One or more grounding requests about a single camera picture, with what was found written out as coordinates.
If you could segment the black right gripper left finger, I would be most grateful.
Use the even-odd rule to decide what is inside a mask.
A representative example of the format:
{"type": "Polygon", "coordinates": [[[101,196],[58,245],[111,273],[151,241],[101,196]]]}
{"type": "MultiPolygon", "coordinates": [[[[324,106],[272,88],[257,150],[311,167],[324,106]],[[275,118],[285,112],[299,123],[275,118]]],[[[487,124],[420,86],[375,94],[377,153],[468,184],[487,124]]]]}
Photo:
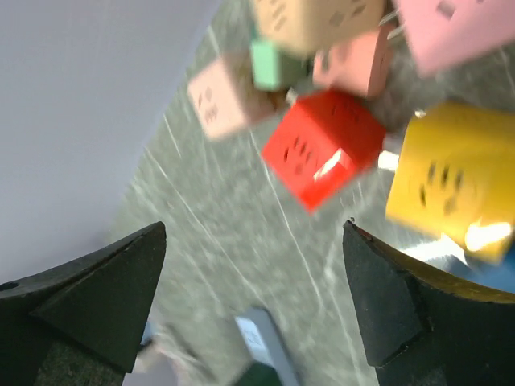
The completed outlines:
{"type": "Polygon", "coordinates": [[[162,272],[164,223],[1,285],[3,385],[120,385],[162,272]]]}

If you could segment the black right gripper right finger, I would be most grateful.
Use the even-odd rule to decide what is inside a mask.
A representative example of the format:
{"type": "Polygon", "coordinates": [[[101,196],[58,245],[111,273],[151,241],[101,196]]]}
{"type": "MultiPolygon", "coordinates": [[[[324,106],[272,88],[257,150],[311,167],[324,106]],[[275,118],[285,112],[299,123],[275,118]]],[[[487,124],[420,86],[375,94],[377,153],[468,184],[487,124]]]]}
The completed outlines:
{"type": "Polygon", "coordinates": [[[381,385],[512,385],[514,296],[409,257],[347,221],[343,254],[381,385]]]}

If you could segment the light blue power strip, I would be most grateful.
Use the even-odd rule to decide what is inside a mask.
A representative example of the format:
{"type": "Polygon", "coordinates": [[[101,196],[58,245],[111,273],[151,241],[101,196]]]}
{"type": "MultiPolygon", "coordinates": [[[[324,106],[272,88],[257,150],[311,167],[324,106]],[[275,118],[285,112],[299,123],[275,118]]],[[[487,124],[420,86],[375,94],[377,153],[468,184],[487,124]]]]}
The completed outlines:
{"type": "MultiPolygon", "coordinates": [[[[234,322],[249,352],[249,366],[252,362],[260,362],[273,367],[282,385],[302,383],[282,335],[267,309],[253,306],[235,316],[234,322]]],[[[171,362],[183,363],[186,368],[196,371],[205,380],[215,380],[208,365],[203,363],[200,356],[171,324],[163,326],[159,331],[149,324],[143,333],[134,372],[146,372],[164,357],[171,362]]]]}

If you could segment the dark green cube plug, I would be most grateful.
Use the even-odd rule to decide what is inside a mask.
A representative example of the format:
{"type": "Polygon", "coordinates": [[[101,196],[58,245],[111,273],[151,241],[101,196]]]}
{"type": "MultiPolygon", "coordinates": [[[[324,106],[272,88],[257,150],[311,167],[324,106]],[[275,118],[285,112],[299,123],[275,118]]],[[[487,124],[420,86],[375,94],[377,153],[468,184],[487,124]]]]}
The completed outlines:
{"type": "Polygon", "coordinates": [[[252,362],[232,383],[232,386],[282,386],[277,371],[264,363],[252,362]]]}

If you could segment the red cube plug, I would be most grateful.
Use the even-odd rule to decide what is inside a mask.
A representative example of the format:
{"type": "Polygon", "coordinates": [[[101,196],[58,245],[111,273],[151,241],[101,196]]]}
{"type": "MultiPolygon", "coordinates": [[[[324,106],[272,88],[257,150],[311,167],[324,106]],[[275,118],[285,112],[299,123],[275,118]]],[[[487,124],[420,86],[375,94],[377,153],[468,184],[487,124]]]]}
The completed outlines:
{"type": "Polygon", "coordinates": [[[385,135],[354,96],[317,91],[295,100],[262,158],[304,209],[314,212],[376,162],[385,135]]]}

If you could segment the small salmon plug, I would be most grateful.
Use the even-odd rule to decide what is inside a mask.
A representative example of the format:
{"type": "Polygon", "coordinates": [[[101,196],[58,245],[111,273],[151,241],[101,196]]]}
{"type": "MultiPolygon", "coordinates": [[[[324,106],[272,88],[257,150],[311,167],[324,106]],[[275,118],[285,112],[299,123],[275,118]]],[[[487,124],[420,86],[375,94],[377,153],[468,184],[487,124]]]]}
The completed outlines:
{"type": "Polygon", "coordinates": [[[335,88],[372,99],[385,89],[393,48],[389,34],[392,23],[367,31],[356,38],[317,52],[312,82],[320,88],[335,88]]]}

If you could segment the small green plug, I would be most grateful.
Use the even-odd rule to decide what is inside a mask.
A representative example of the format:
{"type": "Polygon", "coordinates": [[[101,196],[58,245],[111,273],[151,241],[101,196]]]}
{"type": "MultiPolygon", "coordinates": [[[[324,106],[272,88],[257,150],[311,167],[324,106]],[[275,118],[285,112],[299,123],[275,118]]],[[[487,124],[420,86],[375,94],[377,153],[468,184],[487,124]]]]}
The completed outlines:
{"type": "Polygon", "coordinates": [[[284,52],[268,39],[252,39],[249,46],[253,84],[262,91],[290,88],[308,74],[307,61],[284,52]]]}

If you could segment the beige cube plug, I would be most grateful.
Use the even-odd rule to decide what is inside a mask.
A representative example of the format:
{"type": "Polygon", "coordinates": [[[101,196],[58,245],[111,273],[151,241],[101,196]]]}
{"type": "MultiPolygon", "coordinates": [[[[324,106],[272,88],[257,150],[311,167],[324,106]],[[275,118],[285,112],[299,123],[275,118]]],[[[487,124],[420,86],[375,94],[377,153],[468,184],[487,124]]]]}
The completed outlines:
{"type": "Polygon", "coordinates": [[[383,0],[253,0],[259,35],[291,54],[308,56],[379,26],[383,0]]]}

